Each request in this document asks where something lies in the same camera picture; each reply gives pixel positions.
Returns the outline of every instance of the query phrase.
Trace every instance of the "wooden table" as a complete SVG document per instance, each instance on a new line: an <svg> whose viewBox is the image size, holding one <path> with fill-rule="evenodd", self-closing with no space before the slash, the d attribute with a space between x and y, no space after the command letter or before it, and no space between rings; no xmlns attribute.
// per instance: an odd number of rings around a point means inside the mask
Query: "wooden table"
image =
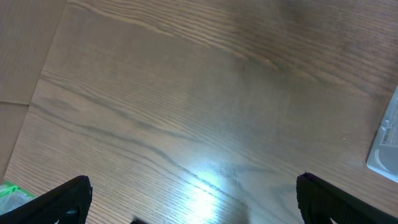
<svg viewBox="0 0 398 224"><path fill-rule="evenodd" d="M81 174L88 223L302 223L305 171L398 216L366 167L398 2L68 1L6 178Z"/></svg>

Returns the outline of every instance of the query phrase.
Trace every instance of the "barcode label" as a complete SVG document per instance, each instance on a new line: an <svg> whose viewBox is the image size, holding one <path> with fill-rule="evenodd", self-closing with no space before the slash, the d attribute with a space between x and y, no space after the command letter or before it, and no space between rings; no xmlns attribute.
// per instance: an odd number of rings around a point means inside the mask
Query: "barcode label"
<svg viewBox="0 0 398 224"><path fill-rule="evenodd" d="M388 144L388 137L391 133L391 129L392 128L386 128L386 132L384 133L383 140L381 141L381 144Z"/></svg>

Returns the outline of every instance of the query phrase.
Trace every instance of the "wooden surface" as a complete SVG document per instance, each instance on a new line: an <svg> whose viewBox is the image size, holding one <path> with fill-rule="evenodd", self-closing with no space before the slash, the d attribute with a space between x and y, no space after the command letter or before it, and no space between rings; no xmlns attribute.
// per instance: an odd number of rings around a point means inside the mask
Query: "wooden surface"
<svg viewBox="0 0 398 224"><path fill-rule="evenodd" d="M26 111L27 105L0 103L0 181L6 173Z"/></svg>
<svg viewBox="0 0 398 224"><path fill-rule="evenodd" d="M0 2L0 101L29 104L65 2Z"/></svg>
<svg viewBox="0 0 398 224"><path fill-rule="evenodd" d="M6 177L80 175L88 223L302 223L312 172L398 217L366 167L397 80L394 1L69 1Z"/></svg>

